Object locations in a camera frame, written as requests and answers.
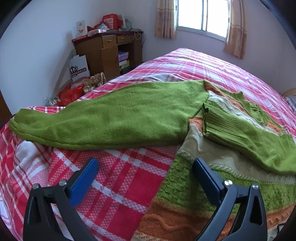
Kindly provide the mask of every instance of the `white cardboard box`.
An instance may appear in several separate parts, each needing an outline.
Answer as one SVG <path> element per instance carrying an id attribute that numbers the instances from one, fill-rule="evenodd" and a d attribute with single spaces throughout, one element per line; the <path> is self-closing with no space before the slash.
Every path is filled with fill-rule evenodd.
<path id="1" fill-rule="evenodd" d="M 90 77 L 89 68 L 87 66 L 87 61 L 85 55 L 74 56 L 69 63 L 70 73 L 72 81 L 75 82 L 81 77 Z"/>
<path id="2" fill-rule="evenodd" d="M 77 22 L 76 28 L 77 28 L 77 37 L 87 35 L 87 26 L 85 24 L 85 20 Z"/>

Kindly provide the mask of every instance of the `cabinet door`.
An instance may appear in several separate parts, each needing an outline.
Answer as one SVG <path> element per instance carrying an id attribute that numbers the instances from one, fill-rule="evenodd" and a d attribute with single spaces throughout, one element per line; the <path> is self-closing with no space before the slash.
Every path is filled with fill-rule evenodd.
<path id="1" fill-rule="evenodd" d="M 114 79 L 120 75 L 117 46 L 102 49 L 102 64 L 107 80 Z"/>
<path id="2" fill-rule="evenodd" d="M 102 51 L 96 50 L 92 52 L 85 53 L 87 66 L 89 68 L 90 74 L 95 75 L 104 71 L 102 65 Z"/>

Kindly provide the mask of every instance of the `beige curtain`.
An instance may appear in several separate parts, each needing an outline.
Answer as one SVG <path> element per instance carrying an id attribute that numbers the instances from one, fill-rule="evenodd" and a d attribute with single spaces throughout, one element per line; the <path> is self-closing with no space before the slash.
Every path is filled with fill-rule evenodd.
<path id="1" fill-rule="evenodd" d="M 176 0 L 157 0 L 155 37 L 175 39 L 176 18 Z"/>
<path id="2" fill-rule="evenodd" d="M 247 24 L 244 0 L 230 2 L 230 30 L 224 51 L 244 59 L 247 42 Z"/>

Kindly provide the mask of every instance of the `window frame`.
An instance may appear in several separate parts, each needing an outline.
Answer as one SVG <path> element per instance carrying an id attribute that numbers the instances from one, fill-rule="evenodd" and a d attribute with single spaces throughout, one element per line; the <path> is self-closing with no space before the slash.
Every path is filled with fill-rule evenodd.
<path id="1" fill-rule="evenodd" d="M 230 0 L 225 0 L 228 3 L 228 27 L 227 27 L 226 38 L 224 38 L 224 37 L 222 37 L 220 35 L 208 32 L 207 31 L 207 23 L 206 23 L 206 30 L 202 29 L 203 23 L 204 23 L 204 4 L 205 4 L 205 1 L 207 1 L 207 11 L 208 11 L 208 6 L 209 6 L 208 5 L 208 0 L 202 0 L 202 24 L 201 24 L 201 29 L 195 29 L 195 28 L 188 28 L 188 27 L 179 26 L 179 24 L 178 24 L 179 23 L 179 0 L 176 0 L 176 11 L 177 11 L 177 28 L 176 29 L 177 30 L 182 30 L 182 31 L 194 32 L 194 33 L 198 33 L 198 34 L 203 34 L 203 35 L 206 35 L 206 36 L 209 36 L 209 37 L 219 39 L 219 40 L 222 40 L 222 41 L 226 42 L 227 39 L 228 39 L 229 28 L 230 28 Z"/>

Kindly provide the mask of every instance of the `red plaid blanket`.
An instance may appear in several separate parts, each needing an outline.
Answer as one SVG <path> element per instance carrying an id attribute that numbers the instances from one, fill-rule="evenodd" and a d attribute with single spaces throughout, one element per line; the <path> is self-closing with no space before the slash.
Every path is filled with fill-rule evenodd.
<path id="1" fill-rule="evenodd" d="M 295 112 L 275 90 L 241 68 L 189 49 L 178 49 L 140 65 L 83 96 L 79 101 L 143 81 L 207 79 L 230 91 L 243 91 L 296 140 Z M 62 107 L 30 107 L 49 114 Z M 22 240 L 25 208 L 34 183 L 56 185 L 95 157 L 100 170 L 83 203 L 76 210 L 98 240 L 130 240 L 167 174 L 176 146 L 128 150 L 71 151 L 0 132 L 0 215 L 12 234 Z M 71 238 L 55 206 L 64 235 Z"/>

